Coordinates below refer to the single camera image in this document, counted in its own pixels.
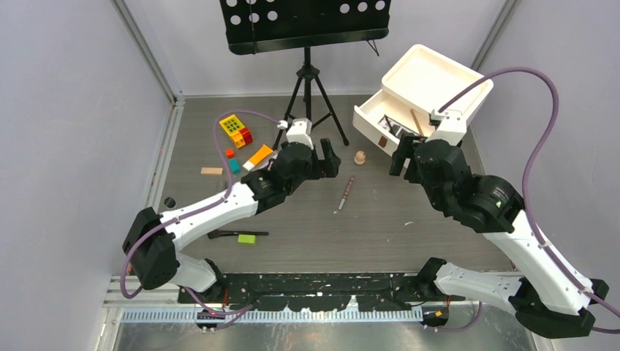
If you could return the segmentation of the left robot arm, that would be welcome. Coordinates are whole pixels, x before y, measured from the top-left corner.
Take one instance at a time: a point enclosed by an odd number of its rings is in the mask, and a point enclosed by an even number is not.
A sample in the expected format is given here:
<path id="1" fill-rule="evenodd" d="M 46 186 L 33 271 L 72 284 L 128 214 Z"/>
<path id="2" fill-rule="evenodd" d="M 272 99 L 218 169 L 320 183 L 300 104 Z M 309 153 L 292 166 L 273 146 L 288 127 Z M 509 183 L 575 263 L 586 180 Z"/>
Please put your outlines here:
<path id="1" fill-rule="evenodd" d="M 330 140 L 320 141 L 324 157 L 302 143 L 285 143 L 264 167 L 255 169 L 223 192 L 193 205 L 158 214 L 139 211 L 122 249 L 124 267 L 132 268 L 143 290 L 171 283 L 194 290 L 204 301 L 217 302 L 224 283 L 215 265 L 182 254 L 191 242 L 214 230 L 281 205 L 304 181 L 335 178 L 341 159 Z"/>

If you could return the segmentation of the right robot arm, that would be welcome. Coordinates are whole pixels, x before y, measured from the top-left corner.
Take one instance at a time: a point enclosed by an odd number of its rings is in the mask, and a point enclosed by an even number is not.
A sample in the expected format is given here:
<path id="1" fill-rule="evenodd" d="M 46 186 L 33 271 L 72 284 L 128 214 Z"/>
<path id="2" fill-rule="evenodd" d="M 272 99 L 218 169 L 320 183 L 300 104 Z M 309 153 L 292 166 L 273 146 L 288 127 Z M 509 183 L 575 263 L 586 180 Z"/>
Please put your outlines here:
<path id="1" fill-rule="evenodd" d="M 432 207 L 473 229 L 516 265 L 519 276 L 501 276 L 458 267 L 441 258 L 427 260 L 417 290 L 427 300 L 457 295 L 512 314 L 526 329 L 547 339 L 588 336 L 592 304 L 604 300 L 608 285 L 557 265 L 560 255 L 541 230 L 528 222 L 524 201 L 506 180 L 475 175 L 458 146 L 404 134 L 392 155 L 392 176 L 423 187 Z"/>

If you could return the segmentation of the thin tan wooden pencil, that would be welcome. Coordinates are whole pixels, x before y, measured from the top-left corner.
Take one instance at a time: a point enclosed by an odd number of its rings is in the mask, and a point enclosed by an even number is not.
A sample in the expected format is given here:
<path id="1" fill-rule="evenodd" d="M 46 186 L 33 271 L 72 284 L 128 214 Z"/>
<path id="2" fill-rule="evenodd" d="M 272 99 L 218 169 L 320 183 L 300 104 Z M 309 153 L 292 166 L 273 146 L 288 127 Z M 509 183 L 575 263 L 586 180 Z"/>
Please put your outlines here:
<path id="1" fill-rule="evenodd" d="M 418 134 L 421 137 L 425 137 L 424 129 L 421 127 L 421 124 L 420 124 L 419 118 L 417 117 L 416 111 L 414 109 L 411 109 L 410 110 L 410 114 L 411 114 L 412 119 L 413 119 L 413 121 L 415 123 L 415 126 L 416 126 Z"/>

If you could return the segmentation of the white drawer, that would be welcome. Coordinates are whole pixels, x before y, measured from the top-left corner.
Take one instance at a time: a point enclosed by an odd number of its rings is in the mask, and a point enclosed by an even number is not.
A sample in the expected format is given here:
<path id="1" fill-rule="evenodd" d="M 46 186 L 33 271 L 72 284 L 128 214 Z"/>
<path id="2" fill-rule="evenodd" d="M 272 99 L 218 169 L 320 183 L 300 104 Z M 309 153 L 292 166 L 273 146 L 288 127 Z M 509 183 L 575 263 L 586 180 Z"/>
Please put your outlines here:
<path id="1" fill-rule="evenodd" d="M 399 144 L 402 131 L 429 137 L 435 130 L 429 124 L 429 115 L 378 90 L 361 106 L 354 106 L 353 127 L 386 154 L 392 155 Z"/>

